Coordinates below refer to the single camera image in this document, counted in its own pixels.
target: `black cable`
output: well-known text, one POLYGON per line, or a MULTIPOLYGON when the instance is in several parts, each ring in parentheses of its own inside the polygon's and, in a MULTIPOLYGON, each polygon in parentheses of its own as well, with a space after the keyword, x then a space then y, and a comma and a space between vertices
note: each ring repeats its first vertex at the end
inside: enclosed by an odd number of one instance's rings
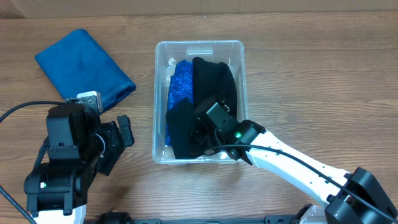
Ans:
POLYGON ((16 202, 7 192, 6 190, 4 190, 4 188, 0 185, 0 192, 1 194, 19 211, 22 213, 22 215, 28 220, 30 221, 30 223, 35 223, 35 220, 27 213, 27 211, 22 208, 22 206, 20 206, 18 204, 18 202, 16 202))
POLYGON ((33 169, 39 167, 42 163, 45 153, 47 152, 47 148, 50 146, 49 137, 45 138, 43 141, 43 145, 39 149, 39 153, 37 154, 37 158, 35 164, 33 165, 33 169))
POLYGON ((7 118, 8 115, 10 115, 12 112, 18 110, 19 108, 23 108, 25 106, 30 106, 30 105, 64 105, 65 103, 61 103, 61 102, 56 102, 56 101, 31 101, 31 102, 27 102, 27 103, 23 103, 20 104, 18 106, 15 106, 13 108, 11 108, 9 111, 5 112, 1 117, 0 117, 0 123, 7 118))
MULTIPOLYGON (((23 103, 20 104, 18 106, 15 106, 13 108, 11 108, 10 110, 8 110, 7 112, 5 112, 1 117, 0 117, 0 123, 7 118, 8 115, 10 115, 12 112, 18 110, 19 108, 23 108, 25 106, 30 106, 30 105, 64 105, 65 103, 61 103, 61 102, 56 102, 56 101, 31 101, 31 102, 27 102, 27 103, 23 103)), ((41 160, 44 157, 45 154, 45 147, 44 145, 40 148, 39 151, 39 155, 37 155, 37 159, 35 162, 35 166, 37 165, 37 161, 40 160, 40 162, 42 162, 41 160)), ((0 192, 1 194, 26 218, 28 219, 28 221, 30 221, 30 223, 36 223, 35 220, 27 213, 27 211, 22 208, 18 202, 15 201, 15 199, 13 199, 11 197, 11 195, 9 195, 6 190, 4 190, 3 187, 1 187, 0 185, 0 192)))
POLYGON ((310 169, 314 173, 318 174, 320 177, 324 178, 326 181, 328 181, 328 182, 332 183, 333 185, 335 185, 336 187, 340 188, 344 193, 352 196, 353 198, 355 198, 356 200, 360 201, 365 206, 373 209, 375 212, 377 212, 378 214, 382 215, 384 218, 392 221, 393 223, 398 223, 398 220, 396 220, 395 218, 392 218, 391 216, 389 216, 385 212, 383 212, 380 209, 376 208, 375 206, 371 205, 369 202, 363 200, 361 197, 359 197, 358 195, 354 194, 350 190, 345 189, 345 187, 343 187, 341 184, 337 183, 332 178, 328 177, 327 175, 323 174, 322 172, 320 172, 316 168, 312 167, 310 164, 307 164, 303 160, 301 160, 301 159, 299 159, 299 158, 297 158, 295 156, 292 156, 289 153, 284 152, 284 151, 282 151, 280 149, 273 149, 273 148, 264 147, 264 146, 255 146, 255 145, 250 145, 250 144, 227 144, 227 145, 223 145, 223 146, 212 146, 212 147, 207 148, 206 150, 209 150, 209 149, 224 149, 224 148, 227 148, 227 147, 251 147, 251 148, 255 148, 255 149, 262 149, 262 150, 266 150, 266 151, 270 151, 270 152, 275 152, 277 154, 281 154, 281 155, 284 155, 286 157, 289 157, 289 158, 295 160, 296 162, 300 163, 301 165, 307 167, 308 169, 310 169))

